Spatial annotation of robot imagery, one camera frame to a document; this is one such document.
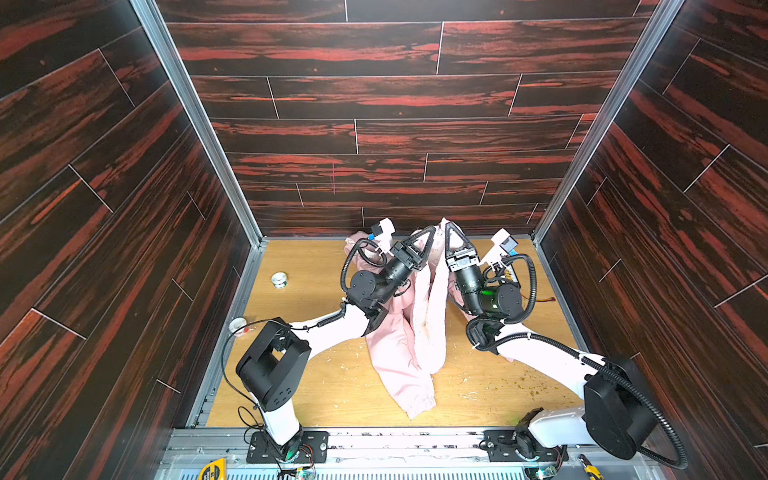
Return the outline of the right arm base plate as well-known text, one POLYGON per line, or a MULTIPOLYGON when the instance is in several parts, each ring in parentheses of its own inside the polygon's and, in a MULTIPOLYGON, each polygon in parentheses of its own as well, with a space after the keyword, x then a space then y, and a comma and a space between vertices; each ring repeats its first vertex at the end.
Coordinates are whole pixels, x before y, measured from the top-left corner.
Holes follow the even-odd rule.
POLYGON ((544 462, 568 460, 561 447, 547 448, 527 431, 486 430, 479 447, 488 453, 491 462, 544 462))

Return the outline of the pink zip jacket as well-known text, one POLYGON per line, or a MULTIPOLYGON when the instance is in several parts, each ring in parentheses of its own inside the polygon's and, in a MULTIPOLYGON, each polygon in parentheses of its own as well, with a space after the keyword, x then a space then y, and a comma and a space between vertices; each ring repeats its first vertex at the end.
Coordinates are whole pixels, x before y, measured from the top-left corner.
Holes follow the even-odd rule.
POLYGON ((365 336, 373 368, 396 404, 413 420, 436 406, 432 376, 446 360, 448 302, 462 302, 445 259, 446 218, 436 225, 426 266, 406 291, 385 304, 381 326, 365 336))

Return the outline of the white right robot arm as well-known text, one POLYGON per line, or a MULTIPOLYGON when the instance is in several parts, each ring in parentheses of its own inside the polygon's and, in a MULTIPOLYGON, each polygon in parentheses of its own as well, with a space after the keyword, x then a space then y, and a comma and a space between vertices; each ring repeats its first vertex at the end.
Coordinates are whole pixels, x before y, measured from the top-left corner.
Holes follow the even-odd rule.
POLYGON ((518 456, 537 461, 548 450, 581 444, 622 460, 640 454, 672 469, 687 468, 684 443, 633 360, 578 350, 525 326, 537 301, 536 266, 506 231, 494 235, 485 256, 452 221, 444 239, 472 347, 531 367, 582 401, 526 414, 514 433, 518 456))

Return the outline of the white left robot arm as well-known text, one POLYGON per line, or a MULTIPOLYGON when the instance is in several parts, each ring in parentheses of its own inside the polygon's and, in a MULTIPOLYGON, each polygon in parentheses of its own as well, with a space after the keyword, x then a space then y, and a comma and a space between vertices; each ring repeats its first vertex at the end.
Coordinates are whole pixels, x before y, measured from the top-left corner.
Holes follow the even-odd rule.
POLYGON ((303 444, 303 427, 292 398, 308 362, 340 343, 364 337, 384 322, 391 300, 427 263, 437 228, 428 226, 385 251, 373 239, 358 239, 347 254, 340 274, 345 294, 340 308, 319 318, 287 323, 280 317, 264 320, 264 327, 236 365, 242 392, 258 408, 264 426, 253 439, 255 452, 270 460, 294 460, 303 444))

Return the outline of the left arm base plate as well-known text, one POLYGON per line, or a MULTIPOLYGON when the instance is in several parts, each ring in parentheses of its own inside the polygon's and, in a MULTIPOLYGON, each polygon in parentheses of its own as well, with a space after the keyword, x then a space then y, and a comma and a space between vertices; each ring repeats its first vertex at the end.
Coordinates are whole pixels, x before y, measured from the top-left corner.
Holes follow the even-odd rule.
POLYGON ((322 430, 300 430, 284 445, 278 444, 266 431, 255 431, 249 441, 248 464, 325 463, 329 433, 322 430))

